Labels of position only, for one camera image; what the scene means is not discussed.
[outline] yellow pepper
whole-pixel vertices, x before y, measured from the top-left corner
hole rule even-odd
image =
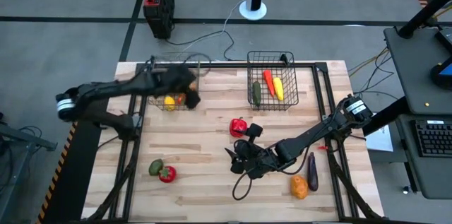
[[[165,109],[168,111],[172,111],[176,109],[176,102],[174,101],[174,98],[171,98],[170,96],[166,96],[164,100]]]
[[[273,86],[275,87],[276,96],[279,100],[284,100],[283,83],[280,78],[273,79]]]

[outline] lemon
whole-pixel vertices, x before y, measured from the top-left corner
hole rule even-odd
[[[165,97],[165,109],[168,111],[172,111],[176,109],[176,102],[174,101],[174,98],[171,98],[170,96]]]

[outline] black wire basket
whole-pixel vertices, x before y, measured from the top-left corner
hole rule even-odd
[[[194,83],[194,88],[199,91],[199,77],[206,75],[210,69],[202,69],[201,62],[209,61],[210,58],[204,54],[196,52],[185,52],[183,54],[163,54],[160,56],[154,56],[153,60],[153,71],[154,72],[164,72],[167,70],[168,66],[183,64],[189,68],[189,70],[195,75],[196,80]],[[170,97],[173,99],[174,104],[165,104],[165,98]],[[165,96],[160,96],[157,98],[149,97],[148,104],[158,107],[162,111],[184,111],[190,110],[184,104],[184,96],[182,94],[167,94]]]
[[[253,110],[285,111],[298,104],[297,76],[294,55],[291,52],[251,51],[248,53],[248,102]],[[284,92],[283,100],[271,95],[263,72],[270,71],[272,78],[279,78]],[[260,85],[261,102],[253,98],[254,82]]]

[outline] wooden table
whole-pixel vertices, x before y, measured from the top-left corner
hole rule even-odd
[[[327,61],[327,64],[334,99],[338,102],[352,92],[345,62]],[[119,63],[116,79],[132,77],[135,67],[136,63]],[[320,81],[324,91],[322,77]],[[303,133],[320,121],[311,69],[297,69],[297,84],[298,105],[286,112],[255,112],[247,101],[246,69],[212,69],[200,79],[202,101],[196,111],[167,112],[147,106],[129,220],[337,220],[326,152],[318,149],[324,144],[323,139],[310,148],[316,156],[319,190],[310,191],[305,200],[291,196],[290,177],[277,172],[254,180],[251,192],[244,200],[235,201],[232,198],[232,188],[239,175],[230,172],[230,157],[224,150],[224,147],[233,149],[235,141],[228,130],[230,120],[243,117],[248,124],[254,122],[261,125],[263,134],[255,141],[260,146],[269,146],[282,138]],[[326,92],[323,92],[323,97],[327,105]],[[126,112],[128,106],[129,96],[113,98],[109,101],[108,111]],[[353,133],[362,136],[360,130]],[[115,135],[113,130],[104,131],[100,143]],[[116,140],[97,152],[83,217],[92,214],[113,187],[120,148],[121,143]],[[383,215],[365,141],[350,137],[345,141],[345,149],[353,184],[374,211]],[[157,177],[149,176],[148,166],[156,158],[162,158],[167,165],[176,167],[178,176],[175,182],[164,184]],[[301,158],[288,171],[296,170],[300,162]],[[301,175],[306,176],[306,173],[305,166]],[[248,182],[247,177],[243,179],[237,190],[238,196],[246,191]],[[345,212],[349,216],[344,187],[341,187],[341,193]]]

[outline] red battery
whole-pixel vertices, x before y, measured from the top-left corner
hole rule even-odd
[[[174,0],[144,0],[143,13],[155,38],[171,37]]]

